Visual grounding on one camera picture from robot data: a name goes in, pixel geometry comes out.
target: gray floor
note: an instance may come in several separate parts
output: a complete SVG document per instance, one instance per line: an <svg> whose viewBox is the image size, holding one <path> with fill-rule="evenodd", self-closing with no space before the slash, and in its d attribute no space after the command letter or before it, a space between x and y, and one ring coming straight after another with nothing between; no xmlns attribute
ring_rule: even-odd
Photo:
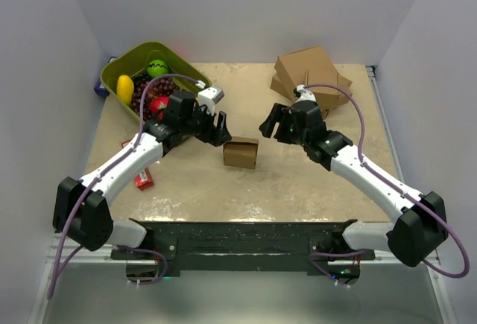
<svg viewBox="0 0 477 324"><path fill-rule="evenodd" d="M72 264L45 324L442 323L426 268L366 264L358 284L336 288L304 273L185 272L140 287L123 264Z"/></svg>

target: red and white package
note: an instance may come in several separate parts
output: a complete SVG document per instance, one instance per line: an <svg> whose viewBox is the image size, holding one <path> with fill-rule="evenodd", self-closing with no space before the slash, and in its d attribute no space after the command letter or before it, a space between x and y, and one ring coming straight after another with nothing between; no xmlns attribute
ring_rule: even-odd
<svg viewBox="0 0 477 324"><path fill-rule="evenodd" d="M129 142L130 140L122 142L121 146L125 147L129 144ZM136 187L141 191L154 185L154 181L152 180L152 176L149 172L149 169L145 168L143 171L137 174L137 176L134 178L134 183L136 184Z"/></svg>

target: bunch of grapes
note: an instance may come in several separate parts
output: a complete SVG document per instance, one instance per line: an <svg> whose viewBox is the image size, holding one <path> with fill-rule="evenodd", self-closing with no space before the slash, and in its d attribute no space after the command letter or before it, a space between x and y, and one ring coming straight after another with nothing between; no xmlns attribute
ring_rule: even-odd
<svg viewBox="0 0 477 324"><path fill-rule="evenodd" d="M137 115L139 115L139 105L141 102L142 93L151 79L151 76L149 76L147 72L137 74L136 76L132 77L134 82L134 93L130 107ZM148 121L152 117L152 112L149 110L149 104L154 99L157 97L169 97L172 92L178 89L179 87L174 83L172 78L163 78L154 82L154 84L149 87L148 93L145 96L144 120Z"/></svg>

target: blue object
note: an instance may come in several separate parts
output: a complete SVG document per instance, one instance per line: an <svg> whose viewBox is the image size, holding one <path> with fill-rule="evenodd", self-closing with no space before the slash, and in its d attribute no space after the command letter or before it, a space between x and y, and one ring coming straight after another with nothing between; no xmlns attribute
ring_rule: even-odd
<svg viewBox="0 0 477 324"><path fill-rule="evenodd" d="M109 61L107 61L108 63L110 63L111 61L114 61L117 57L111 57ZM100 80L98 80L98 82L96 82L95 84L95 92L97 95L100 95L101 97L107 97L108 95L110 95L110 92L106 89L106 87L104 87L104 84L101 83Z"/></svg>

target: toy fruit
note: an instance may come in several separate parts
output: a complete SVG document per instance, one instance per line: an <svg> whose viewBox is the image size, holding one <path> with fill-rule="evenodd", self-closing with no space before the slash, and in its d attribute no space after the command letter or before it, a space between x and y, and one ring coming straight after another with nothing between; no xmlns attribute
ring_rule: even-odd
<svg viewBox="0 0 477 324"><path fill-rule="evenodd" d="M157 113L159 109L166 108L168 102L169 102L169 97L157 97L151 102L151 104L149 104L149 110L153 114ZM162 119L162 113L159 114L159 119Z"/></svg>
<svg viewBox="0 0 477 324"><path fill-rule="evenodd" d="M127 106L131 105L134 93L134 82L131 77L123 74L119 76L118 83L116 85L116 94L118 98L124 102Z"/></svg>
<svg viewBox="0 0 477 324"><path fill-rule="evenodd" d="M148 74L154 78L169 73L169 66L163 60L152 60L146 68Z"/></svg>

